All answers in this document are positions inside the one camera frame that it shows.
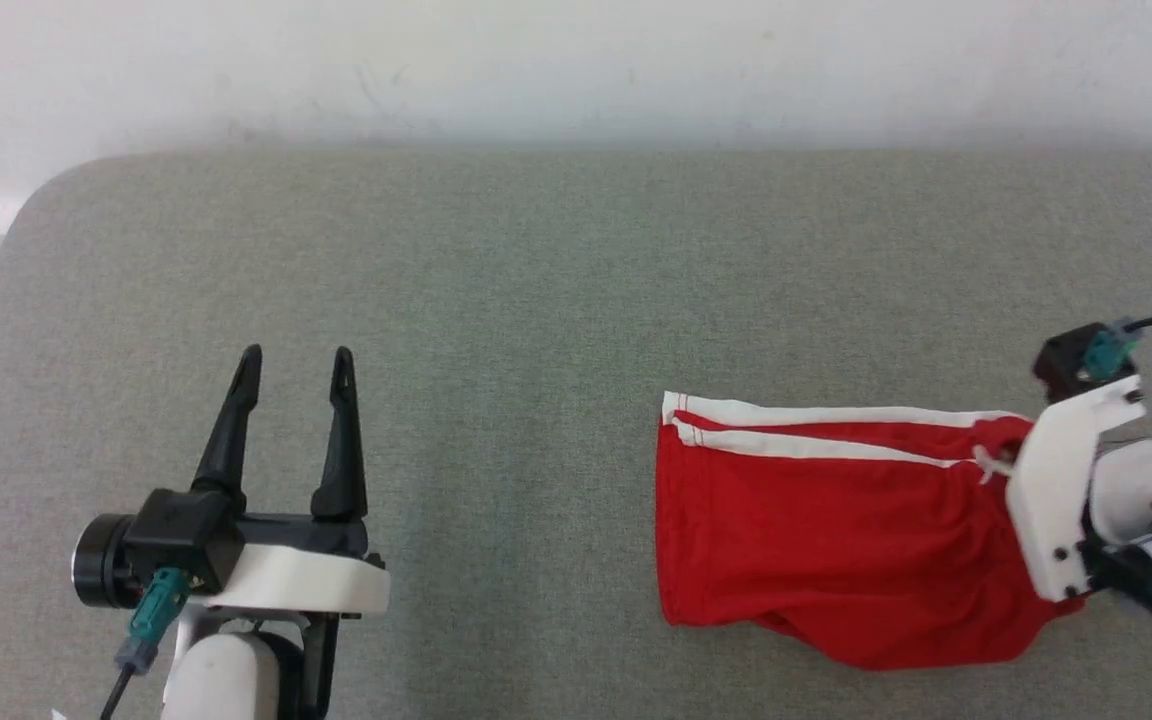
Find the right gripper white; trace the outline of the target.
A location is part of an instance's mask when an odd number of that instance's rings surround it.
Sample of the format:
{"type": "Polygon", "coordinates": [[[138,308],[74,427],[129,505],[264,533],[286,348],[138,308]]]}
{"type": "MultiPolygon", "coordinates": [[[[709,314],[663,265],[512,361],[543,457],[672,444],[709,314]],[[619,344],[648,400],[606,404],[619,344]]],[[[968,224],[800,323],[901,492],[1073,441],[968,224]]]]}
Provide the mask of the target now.
{"type": "Polygon", "coordinates": [[[1043,600],[1070,600],[1091,588],[1078,546],[1085,541],[1082,518],[1100,437],[1143,418],[1139,393],[1140,377],[1129,376],[1066,397],[1039,414],[1021,444],[1006,503],[1043,600]]]}

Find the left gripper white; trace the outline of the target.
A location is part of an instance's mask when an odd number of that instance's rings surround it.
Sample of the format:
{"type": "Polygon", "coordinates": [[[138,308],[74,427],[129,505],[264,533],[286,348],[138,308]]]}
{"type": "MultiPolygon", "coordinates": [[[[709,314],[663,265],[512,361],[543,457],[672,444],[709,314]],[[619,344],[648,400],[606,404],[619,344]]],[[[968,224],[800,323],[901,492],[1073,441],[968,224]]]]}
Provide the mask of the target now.
{"type": "MultiPolygon", "coordinates": [[[[262,346],[244,348],[192,482],[194,492],[244,498],[247,430],[259,404],[262,346]]],[[[355,357],[335,350],[329,406],[333,419],[323,478],[311,516],[253,514],[238,520],[244,547],[218,593],[200,594],[206,607],[238,611],[323,612],[378,616],[389,609],[391,574],[370,550],[364,446],[355,357]]]]}

